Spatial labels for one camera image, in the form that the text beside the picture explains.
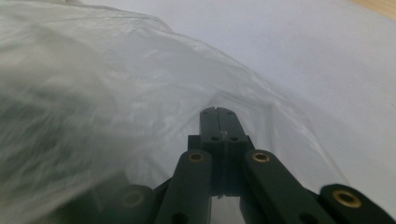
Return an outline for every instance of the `plastic bag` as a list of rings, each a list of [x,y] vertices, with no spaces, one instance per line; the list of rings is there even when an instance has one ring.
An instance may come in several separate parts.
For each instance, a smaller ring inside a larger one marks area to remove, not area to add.
[[[32,222],[120,170],[158,186],[209,106],[233,110],[305,187],[346,183],[287,99],[160,20],[49,2],[0,10],[0,223]],[[212,223],[243,223],[236,199],[213,209]]]

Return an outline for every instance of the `crumpled plastic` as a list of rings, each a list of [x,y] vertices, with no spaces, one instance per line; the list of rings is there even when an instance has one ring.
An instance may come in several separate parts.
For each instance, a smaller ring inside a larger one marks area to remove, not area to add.
[[[157,18],[51,1],[0,11],[2,224],[31,223],[119,171],[155,188],[210,106],[234,111],[306,188],[347,182],[288,99]],[[212,223],[243,223],[238,210],[214,199]]]

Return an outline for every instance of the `transparent plastic bag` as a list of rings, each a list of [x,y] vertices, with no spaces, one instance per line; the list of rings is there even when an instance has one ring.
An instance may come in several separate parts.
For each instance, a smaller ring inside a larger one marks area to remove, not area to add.
[[[233,110],[305,187],[346,183],[287,99],[160,20],[49,2],[0,10],[0,223],[34,221],[119,171],[158,186],[210,106]],[[213,223],[243,223],[236,210],[216,200]]]

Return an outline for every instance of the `wooden surface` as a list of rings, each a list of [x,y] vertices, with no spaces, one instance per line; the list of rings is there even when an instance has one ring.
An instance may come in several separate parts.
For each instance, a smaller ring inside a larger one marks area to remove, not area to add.
[[[353,1],[396,20],[396,0],[353,0]]]

